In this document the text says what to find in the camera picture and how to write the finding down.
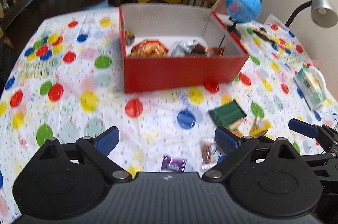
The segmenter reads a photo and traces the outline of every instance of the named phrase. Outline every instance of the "lamp neck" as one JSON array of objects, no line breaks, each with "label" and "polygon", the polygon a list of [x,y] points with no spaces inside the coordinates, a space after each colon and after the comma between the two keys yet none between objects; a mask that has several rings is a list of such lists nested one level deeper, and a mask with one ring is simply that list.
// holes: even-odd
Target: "lamp neck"
[{"label": "lamp neck", "polygon": [[312,0],[305,2],[304,4],[301,4],[295,11],[291,14],[290,18],[288,21],[285,23],[286,27],[290,27],[292,21],[296,18],[297,14],[299,14],[303,9],[306,9],[308,7],[311,7]]}]

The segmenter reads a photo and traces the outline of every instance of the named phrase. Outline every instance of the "lamp head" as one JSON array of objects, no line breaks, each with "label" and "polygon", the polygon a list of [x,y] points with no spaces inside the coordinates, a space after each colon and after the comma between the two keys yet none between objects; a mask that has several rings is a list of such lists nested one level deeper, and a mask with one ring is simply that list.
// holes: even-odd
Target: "lamp head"
[{"label": "lamp head", "polygon": [[332,28],[338,22],[338,16],[328,0],[312,0],[311,18],[322,28]]}]

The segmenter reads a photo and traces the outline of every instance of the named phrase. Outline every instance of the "red box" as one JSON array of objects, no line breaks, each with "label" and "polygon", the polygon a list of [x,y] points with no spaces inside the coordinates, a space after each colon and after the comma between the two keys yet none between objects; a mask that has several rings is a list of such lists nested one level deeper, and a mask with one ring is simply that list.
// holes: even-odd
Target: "red box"
[{"label": "red box", "polygon": [[[217,15],[206,8],[174,4],[125,4],[119,9],[126,93],[231,82],[249,53]],[[135,42],[126,46],[125,30]],[[130,58],[131,47],[159,39],[168,49],[179,40],[196,39],[206,47],[225,47],[223,56]]]}]

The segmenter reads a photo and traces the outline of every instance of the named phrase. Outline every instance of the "dark wooden floor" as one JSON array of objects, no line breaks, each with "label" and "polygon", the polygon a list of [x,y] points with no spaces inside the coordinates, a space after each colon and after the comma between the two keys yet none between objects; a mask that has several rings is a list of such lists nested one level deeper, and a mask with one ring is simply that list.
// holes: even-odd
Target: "dark wooden floor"
[{"label": "dark wooden floor", "polygon": [[16,51],[21,53],[42,21],[74,11],[109,7],[108,0],[34,0],[6,29]]}]

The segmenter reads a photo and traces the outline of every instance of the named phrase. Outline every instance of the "bolt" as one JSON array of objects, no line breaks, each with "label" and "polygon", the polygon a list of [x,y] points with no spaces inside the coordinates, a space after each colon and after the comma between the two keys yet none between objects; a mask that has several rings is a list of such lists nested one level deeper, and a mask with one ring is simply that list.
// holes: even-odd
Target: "bolt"
[{"label": "bolt", "polygon": [[212,179],[216,179],[216,178],[220,178],[222,176],[222,173],[216,170],[209,170],[206,172],[206,176]]},{"label": "bolt", "polygon": [[116,179],[120,179],[120,180],[123,180],[123,179],[126,179],[129,177],[129,173],[126,172],[126,171],[115,171],[113,173],[113,176],[116,178]]}]

